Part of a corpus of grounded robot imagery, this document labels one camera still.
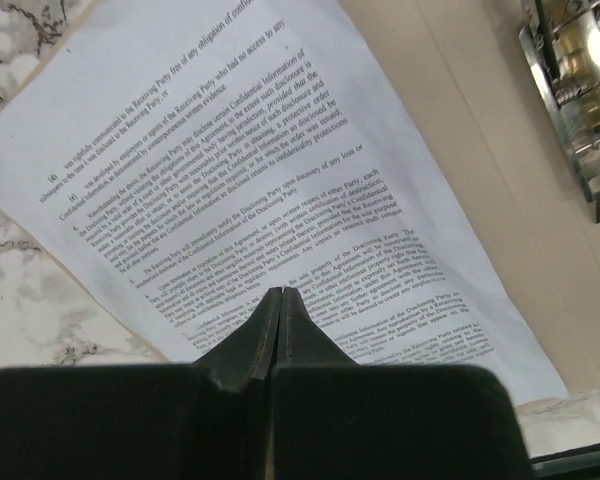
paragraph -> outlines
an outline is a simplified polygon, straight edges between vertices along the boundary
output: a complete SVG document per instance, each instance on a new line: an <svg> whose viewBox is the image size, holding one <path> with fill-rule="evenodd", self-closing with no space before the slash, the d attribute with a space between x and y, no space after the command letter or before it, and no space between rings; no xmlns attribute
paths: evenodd
<svg viewBox="0 0 600 480"><path fill-rule="evenodd" d="M352 356L373 355L380 358L378 354L382 354L390 342L460 313L469 313L469 309L459 293L435 295L389 318L340 335L335 340L340 346L348 349L347 353ZM446 334L439 336L441 341L444 338L447 338ZM449 342L445 340L442 343L446 345Z"/></svg>
<svg viewBox="0 0 600 480"><path fill-rule="evenodd" d="M309 99L310 103L319 99L324 93L322 91L324 82L319 77L315 78L317 79L316 83L309 86L313 95ZM279 88L284 88L284 85L286 84L280 84ZM335 107L335 100L332 101L332 105L335 109L333 112L340 115ZM330 110L324 111L326 112L325 118L331 117ZM76 228L80 237L115 264L121 273L124 273L156 254L158 252L156 243L166 238L167 235L185 227L196 216L255 180L277 162L290 158L299 151L298 148L304 148L302 145L310 146L312 144L309 140L307 141L309 143L296 145L295 149L290 150L285 147L286 150L280 153L272 153L287 143L288 145L293 144L295 142L293 138L299 138L300 134L295 134L288 141L284 140L291 135L291 126L295 126L295 124L282 132L270 127L265 132L258 133L259 126L262 124L266 126L268 119L256 122L253 127L244 123L230 127L231 122L224 119L228 115L233 115L233 119L236 121L238 114L232 114L229 108L223 110L216 116L217 122L221 122L220 126L214 128L214 122L200 126L191 137L185 139L182 145L170 149L153 165L140 172L137 178L129 181L115 195L89 212L88 217L91 223L84 228ZM274 135L274 138L277 139L278 146L272 146L272 143L267 140L270 135ZM254 146L252 142L258 140L262 140L262 143ZM299 182L319 175L328 168L340 165L345 160L350 160L362 150L363 146L357 145L341 152L337 157L325 160L321 167L289 179L282 186L272 189L262 198L239 209L229 219L227 227L235 230L245 221L253 220L269 208L296 194L298 190L295 187ZM275 158L267 160L271 155L274 155ZM360 187L359 198L352 197L349 199L349 203L365 199L364 189L372 188L373 182L360 185L364 181L364 179L352 179L339 192L334 191L329 195L325 193L322 200L326 199L329 204L334 203L337 195L344 193L345 188L351 189L356 186ZM320 205L320 200L319 198L315 199L313 203ZM305 206L311 207L310 203L312 202L305 202ZM354 209L360 210L360 214L356 213ZM367 208L362 212L362 208L358 205L351 209L349 220L369 212L387 215L389 210L391 209L378 211L378 208L371 210Z"/></svg>
<svg viewBox="0 0 600 480"><path fill-rule="evenodd" d="M261 279L267 273L300 258L303 253L325 245L344 229L369 225L378 221L382 215L398 214L401 210L393 196L387 193L384 183L379 178L374 178L375 174L365 177L368 177L366 183L357 180L345 182L341 187L295 205L279 217L238 238L219 253L161 283L161 295L152 298L151 302L172 324L182 326L196 316L260 287ZM269 208L277 203L272 202ZM227 217L217 228L203 233L182 249L171 252L145 268L143 272L146 277L136 284L136 288L164 281L170 270L212 247L237 228L247 225L252 208L256 207L252 204L249 208L240 209L240 213ZM264 206L260 209L260 214L266 210ZM383 268L382 264L384 262L380 262L378 268ZM400 266L397 268L401 273L406 271ZM318 283L318 288L324 290L327 282Z"/></svg>
<svg viewBox="0 0 600 480"><path fill-rule="evenodd" d="M196 333L185 334L185 337L194 347L206 353L246 322L261 299L255 296L242 305L227 309L201 323Z"/></svg>
<svg viewBox="0 0 600 480"><path fill-rule="evenodd" d="M350 343L344 346L345 352L354 359L372 355L366 345L358 346ZM432 363L467 363L494 352L495 349L478 323L466 324L438 334L427 340L413 343L390 355L374 357L377 364L432 364Z"/></svg>
<svg viewBox="0 0 600 480"><path fill-rule="evenodd" d="M354 246L351 250L345 250L343 254L336 256L332 262L321 265L300 275L297 279L291 279L287 284L298 288L303 293L303 299L311 318L317 325L327 327L347 320L352 316L368 313L385 302L399 298L401 295L421 288L431 283L444 281L442 271L424 250L418 237L412 230L403 231L398 234L386 235L370 242ZM266 274L266 269L257 267L255 272L243 270L237 266L230 275L235 278L244 275L253 275L252 278L261 278ZM186 284L179 285L181 294L188 298L191 296ZM203 292L204 286L198 288ZM228 297L233 300L233 293ZM194 318L193 312L183 308L175 312L176 326L185 325ZM381 352L385 344L396 338L412 333L416 329L428 325L435 325L444 319L458 313L468 312L466 305L458 294L438 295L430 301L423 302L411 309L400 312L392 318L387 319L361 331L352 332L348 336L339 338L339 341L359 343L365 351ZM232 314L240 317L244 314L242 310L229 312L220 316L220 319L232 317ZM196 341L205 342L207 335L214 333L214 324L205 326L204 331L194 336Z"/></svg>
<svg viewBox="0 0 600 480"><path fill-rule="evenodd" d="M92 178L86 184L82 182L83 189L86 192L83 195L68 193L67 198L75 203L71 209L68 209L61 220L81 208L96 193L112 183L122 172L135 164L138 160L148 155L148 153L157 147L160 143L171 136L176 130L182 128L194 115L201 113L209 107L211 103L221 96L226 90L224 80L238 65L247 61L251 55L261 49L267 41L271 40L276 34L285 28L284 20L277 20L270 28L261 32L245 46L244 50L237 53L233 58L227 61L226 66L220 68L213 77L202 82L193 92L183 98L178 105L164 115L157 113L166 99L170 95L169 84L182 72L185 72L190 65L195 63L195 59L209 45L217 40L218 35L228 29L233 20L240 15L253 0L241 0L236 9L228 12L223 21L219 22L214 28L205 33L196 46L182 53L180 59L169 66L160 78L147 86L143 92L130 101L118 115L115 116L107 126L98 133L95 138L86 143L78 152L63 165L62 172L50 173L48 180L52 184L46 192L42 193L39 202L44 203L54 195L58 194L74 179L81 178L87 166L95 162L98 158L109 151L109 149L130 131L135 130L140 125L146 125L149 119L158 120L158 115L162 118L154 123L144 134L136 133L136 140L132 145L116 159L107 159L107 165L102 166L99 172L91 175Z"/></svg>

marble surface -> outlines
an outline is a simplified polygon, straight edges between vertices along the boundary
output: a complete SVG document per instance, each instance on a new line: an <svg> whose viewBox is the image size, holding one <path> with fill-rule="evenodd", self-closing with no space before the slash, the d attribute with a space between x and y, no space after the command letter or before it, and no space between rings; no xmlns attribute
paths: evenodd
<svg viewBox="0 0 600 480"><path fill-rule="evenodd" d="M90 0L0 0L0 107ZM0 212L0 367L155 362ZM531 456L600 442L600 388L519 416Z"/></svg>

table surface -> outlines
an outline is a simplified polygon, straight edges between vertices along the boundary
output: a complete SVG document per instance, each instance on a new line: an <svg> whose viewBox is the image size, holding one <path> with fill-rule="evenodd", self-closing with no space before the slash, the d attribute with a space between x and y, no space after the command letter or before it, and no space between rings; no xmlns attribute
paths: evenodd
<svg viewBox="0 0 600 480"><path fill-rule="evenodd" d="M517 0L341 3L510 296L580 392L520 414L530 455L600 442L600 226L582 208L525 70ZM88 4L0 0L0 105ZM0 367L156 361L0 212Z"/></svg>

document page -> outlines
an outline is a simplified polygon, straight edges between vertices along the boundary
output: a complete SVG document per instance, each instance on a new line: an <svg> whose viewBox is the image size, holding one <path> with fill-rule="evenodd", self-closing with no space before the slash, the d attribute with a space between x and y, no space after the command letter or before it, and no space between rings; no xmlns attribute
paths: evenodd
<svg viewBox="0 0 600 480"><path fill-rule="evenodd" d="M0 114L0 207L173 361L286 285L359 363L566 395L334 1L104 2Z"/></svg>

brass object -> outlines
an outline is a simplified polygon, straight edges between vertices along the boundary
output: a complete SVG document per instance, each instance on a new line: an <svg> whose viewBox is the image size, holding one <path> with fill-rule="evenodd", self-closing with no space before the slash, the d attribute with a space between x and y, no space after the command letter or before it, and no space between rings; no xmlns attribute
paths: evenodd
<svg viewBox="0 0 600 480"><path fill-rule="evenodd" d="M600 0L523 0L536 86L600 222Z"/></svg>

